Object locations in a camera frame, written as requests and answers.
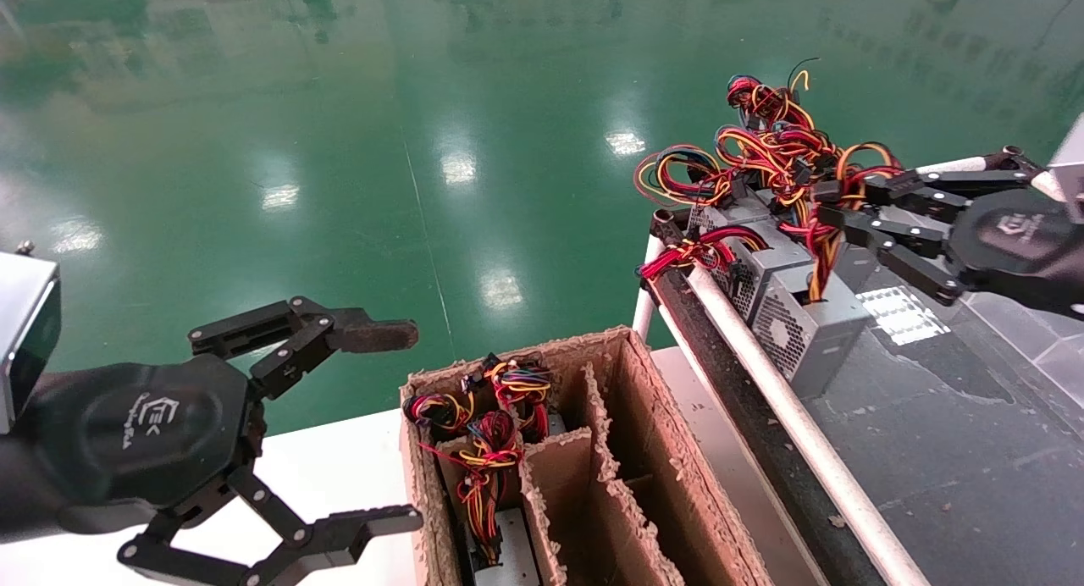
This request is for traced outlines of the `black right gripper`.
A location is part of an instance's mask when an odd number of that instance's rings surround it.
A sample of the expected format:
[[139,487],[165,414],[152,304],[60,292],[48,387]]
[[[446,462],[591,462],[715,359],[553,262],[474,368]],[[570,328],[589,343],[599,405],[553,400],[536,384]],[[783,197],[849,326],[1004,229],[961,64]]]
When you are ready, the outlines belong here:
[[865,174],[865,200],[873,207],[953,223],[945,243],[952,274],[935,265],[944,238],[933,229],[826,203],[820,220],[938,304],[953,305],[966,288],[1034,311],[1081,312],[1083,227],[1064,204],[1025,188],[1035,175],[1022,169]]

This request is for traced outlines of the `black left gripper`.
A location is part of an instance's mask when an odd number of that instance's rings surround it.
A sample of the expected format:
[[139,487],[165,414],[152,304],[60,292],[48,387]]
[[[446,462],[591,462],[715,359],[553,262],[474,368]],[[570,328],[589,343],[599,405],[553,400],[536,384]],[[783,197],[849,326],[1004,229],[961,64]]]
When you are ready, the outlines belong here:
[[[194,328],[196,357],[186,362],[44,373],[22,411],[22,510],[157,512],[117,560],[173,585],[298,585],[352,567],[371,541],[418,531],[422,512],[379,506],[304,522],[251,471],[266,431],[261,398],[281,398],[337,351],[404,351],[418,336],[413,320],[295,296]],[[249,378],[225,362],[263,348],[271,353]],[[234,498],[279,535],[266,558],[241,564],[175,548],[190,521]]]

